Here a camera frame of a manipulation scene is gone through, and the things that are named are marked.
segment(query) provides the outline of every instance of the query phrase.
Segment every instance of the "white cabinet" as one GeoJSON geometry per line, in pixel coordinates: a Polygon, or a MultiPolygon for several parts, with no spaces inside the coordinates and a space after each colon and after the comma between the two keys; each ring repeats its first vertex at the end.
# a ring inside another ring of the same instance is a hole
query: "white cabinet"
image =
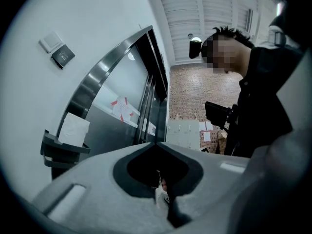
{"type": "Polygon", "coordinates": [[[170,119],[166,142],[199,150],[199,121],[197,119],[170,119]]]}

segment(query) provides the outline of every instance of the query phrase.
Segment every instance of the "black hair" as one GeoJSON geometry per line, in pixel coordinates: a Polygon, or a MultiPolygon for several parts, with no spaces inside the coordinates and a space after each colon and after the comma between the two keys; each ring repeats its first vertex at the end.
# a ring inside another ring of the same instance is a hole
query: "black hair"
{"type": "Polygon", "coordinates": [[[245,46],[247,46],[248,48],[253,48],[254,47],[254,44],[249,41],[250,37],[246,37],[242,34],[242,32],[238,29],[234,29],[234,28],[230,28],[228,26],[225,26],[225,27],[215,27],[214,28],[216,30],[216,32],[214,34],[212,34],[210,37],[208,37],[202,47],[201,47],[201,54],[202,56],[206,56],[207,55],[207,41],[209,39],[214,39],[214,36],[225,36],[227,38],[233,38],[235,39],[236,41],[239,41],[240,43],[244,44],[245,46]]]}

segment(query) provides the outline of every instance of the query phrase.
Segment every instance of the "person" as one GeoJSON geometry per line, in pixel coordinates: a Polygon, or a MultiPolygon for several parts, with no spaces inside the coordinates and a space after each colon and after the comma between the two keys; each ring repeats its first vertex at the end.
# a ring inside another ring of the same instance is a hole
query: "person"
{"type": "Polygon", "coordinates": [[[203,61],[212,63],[218,73],[236,72],[243,77],[237,118],[230,123],[225,154],[251,157],[255,148],[270,145],[292,130],[276,92],[291,74],[286,69],[292,65],[287,63],[287,55],[293,53],[285,48],[254,47],[237,29],[214,29],[216,32],[202,44],[203,61]]]}

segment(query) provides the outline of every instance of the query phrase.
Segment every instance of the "white switch plate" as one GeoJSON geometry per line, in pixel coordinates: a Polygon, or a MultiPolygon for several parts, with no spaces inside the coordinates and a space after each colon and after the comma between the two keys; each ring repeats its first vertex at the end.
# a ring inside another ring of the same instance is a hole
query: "white switch plate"
{"type": "Polygon", "coordinates": [[[57,47],[60,47],[61,45],[63,45],[62,40],[54,31],[48,34],[47,36],[45,36],[44,38],[41,38],[39,40],[39,43],[47,53],[51,53],[57,47]]]}

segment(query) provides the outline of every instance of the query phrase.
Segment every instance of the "black sign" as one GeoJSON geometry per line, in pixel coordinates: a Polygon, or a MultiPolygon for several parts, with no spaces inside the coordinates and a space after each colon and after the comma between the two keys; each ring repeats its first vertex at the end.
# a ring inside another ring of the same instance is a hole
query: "black sign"
{"type": "Polygon", "coordinates": [[[61,69],[63,69],[63,67],[74,57],[75,54],[67,47],[66,44],[61,46],[51,56],[51,58],[61,69]]]}

